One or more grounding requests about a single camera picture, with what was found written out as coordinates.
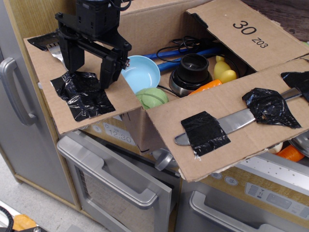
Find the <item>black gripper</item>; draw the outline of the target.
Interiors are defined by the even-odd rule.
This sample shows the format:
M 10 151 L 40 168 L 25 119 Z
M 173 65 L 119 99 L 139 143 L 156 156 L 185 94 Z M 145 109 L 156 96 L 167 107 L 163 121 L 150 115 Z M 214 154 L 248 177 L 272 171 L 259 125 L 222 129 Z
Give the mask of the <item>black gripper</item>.
M 67 70 L 84 65 L 85 51 L 102 58 L 100 88 L 108 89 L 129 66 L 131 44 L 118 32 L 120 13 L 130 0 L 78 0 L 76 14 L 57 13 L 60 51 Z

